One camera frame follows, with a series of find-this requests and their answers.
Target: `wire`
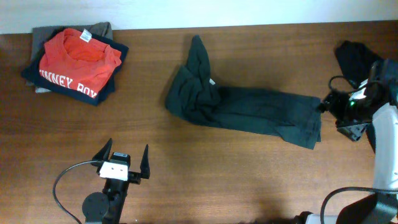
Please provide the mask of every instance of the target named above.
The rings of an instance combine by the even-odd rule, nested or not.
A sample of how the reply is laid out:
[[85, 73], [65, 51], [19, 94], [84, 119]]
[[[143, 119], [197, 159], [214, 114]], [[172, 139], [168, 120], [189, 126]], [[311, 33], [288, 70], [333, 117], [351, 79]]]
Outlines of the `wire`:
[[382, 84], [382, 82], [380, 82], [380, 81], [375, 81], [375, 80], [374, 80], [374, 81], [368, 82], [367, 84], [365, 84], [365, 85], [359, 87], [359, 88], [356, 89], [356, 90], [353, 90], [353, 91], [341, 91], [341, 90], [338, 90], [338, 89], [336, 89], [336, 88], [333, 88], [332, 85], [331, 85], [331, 82], [332, 82], [334, 79], [336, 79], [336, 78], [342, 78], [342, 79], [346, 80], [348, 83], [349, 83], [349, 80], [348, 80], [346, 77], [342, 76], [342, 75], [334, 76], [334, 77], [332, 77], [332, 78], [329, 80], [329, 84], [328, 84], [329, 89], [330, 89], [331, 91], [335, 91], [335, 92], [337, 92], [337, 93], [342, 93], [342, 94], [352, 94], [352, 93], [356, 93], [357, 91], [363, 90], [364, 88], [366, 88], [366, 87], [368, 87], [368, 86], [370, 86], [370, 85], [373, 85], [373, 84], [378, 84], [378, 85], [380, 85], [382, 88], [384, 87], [383, 84]]
[[81, 221], [80, 221], [76, 216], [72, 215], [72, 213], [70, 213], [64, 206], [62, 206], [61, 202], [58, 200], [57, 195], [56, 195], [56, 193], [55, 193], [55, 188], [57, 187], [57, 183], [58, 183], [58, 181], [61, 179], [61, 177], [62, 177], [64, 174], [66, 174], [68, 171], [70, 171], [71, 169], [73, 169], [73, 168], [75, 168], [75, 167], [78, 167], [78, 166], [80, 166], [80, 165], [83, 165], [83, 164], [91, 164], [91, 163], [94, 163], [94, 162], [98, 162], [98, 161], [85, 161], [85, 162], [81, 162], [81, 163], [75, 164], [75, 165], [73, 165], [73, 166], [71, 166], [71, 167], [65, 169], [65, 170], [62, 171], [61, 174], [55, 179], [54, 185], [52, 186], [52, 195], [53, 195], [54, 200], [55, 200], [55, 202], [57, 203], [57, 205], [58, 205], [64, 212], [66, 212], [69, 216], [71, 216], [74, 220], [76, 220], [76, 222], [79, 223], [79, 224], [81, 224]]
[[379, 194], [398, 194], [398, 190], [384, 190], [384, 189], [374, 189], [370, 187], [342, 187], [340, 189], [332, 191], [324, 199], [321, 207], [321, 224], [325, 224], [325, 208], [328, 201], [336, 194], [346, 192], [346, 191], [362, 191], [362, 192], [372, 192]]

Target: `white robot part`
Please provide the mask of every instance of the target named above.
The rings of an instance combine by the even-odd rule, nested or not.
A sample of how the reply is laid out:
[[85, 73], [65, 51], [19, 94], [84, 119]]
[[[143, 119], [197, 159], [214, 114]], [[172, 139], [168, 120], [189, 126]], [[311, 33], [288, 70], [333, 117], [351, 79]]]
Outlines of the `white robot part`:
[[127, 165], [117, 164], [113, 162], [104, 162], [101, 166], [101, 170], [99, 170], [99, 176], [102, 178], [127, 181], [128, 175], [129, 167]]
[[398, 110], [386, 103], [373, 115], [376, 135], [373, 187], [398, 189]]

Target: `white lettering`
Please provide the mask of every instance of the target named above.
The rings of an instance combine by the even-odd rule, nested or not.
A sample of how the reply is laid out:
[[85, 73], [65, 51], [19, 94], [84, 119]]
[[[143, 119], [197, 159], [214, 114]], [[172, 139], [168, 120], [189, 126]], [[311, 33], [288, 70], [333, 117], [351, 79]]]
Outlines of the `white lettering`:
[[65, 85], [63, 84], [64, 80], [65, 80], [65, 77], [63, 75], [60, 75], [60, 86], [65, 87]]
[[73, 81], [73, 79], [71, 79], [71, 78], [69, 78], [69, 77], [67, 77], [67, 84], [68, 84], [68, 88], [70, 88], [69, 87], [69, 85], [71, 84], [71, 82]]
[[51, 79], [49, 78], [49, 76], [47, 75], [47, 71], [44, 71], [44, 77], [51, 82]]
[[89, 95], [90, 94], [90, 89], [85, 87], [85, 89], [83, 90], [83, 93]]
[[77, 91], [83, 92], [84, 87], [85, 86], [83, 86], [83, 84], [81, 84], [81, 83], [77, 84]]
[[54, 73], [52, 74], [52, 82], [53, 83], [56, 83], [57, 85], [59, 85], [59, 83], [58, 83], [58, 77], [59, 77], [59, 75], [55, 75]]
[[91, 91], [91, 97], [94, 98], [97, 95], [93, 90]]

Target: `wooden table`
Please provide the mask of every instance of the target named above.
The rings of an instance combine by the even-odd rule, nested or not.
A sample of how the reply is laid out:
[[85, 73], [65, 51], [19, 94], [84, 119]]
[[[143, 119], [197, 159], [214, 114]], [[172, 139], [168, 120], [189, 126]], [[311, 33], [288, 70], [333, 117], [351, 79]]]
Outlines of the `wooden table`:
[[[313, 151], [274, 136], [195, 126], [165, 109], [165, 95], [195, 34], [215, 82], [323, 98], [328, 79], [341, 74], [333, 54], [341, 40], [398, 59], [397, 28], [398, 22], [355, 22], [114, 31], [130, 51], [116, 93], [97, 107], [35, 94], [20, 76], [31, 35], [0, 35], [0, 223], [73, 223], [53, 201], [52, 184], [110, 137], [114, 151], [132, 156], [131, 170], [139, 170], [149, 144], [150, 180], [130, 186], [121, 222], [237, 223], [319, 213], [332, 190], [372, 185], [374, 153], [366, 138], [351, 142], [328, 113]], [[59, 199], [84, 220], [83, 200], [103, 184], [94, 167], [79, 167], [60, 181]], [[365, 195], [337, 195], [327, 214]]]

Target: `white wall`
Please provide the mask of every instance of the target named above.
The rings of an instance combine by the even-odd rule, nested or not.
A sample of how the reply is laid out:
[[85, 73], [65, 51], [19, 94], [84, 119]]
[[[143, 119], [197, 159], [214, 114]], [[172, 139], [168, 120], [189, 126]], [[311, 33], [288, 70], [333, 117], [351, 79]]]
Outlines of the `white wall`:
[[398, 0], [1, 0], [0, 34], [110, 21], [113, 29], [398, 19]]

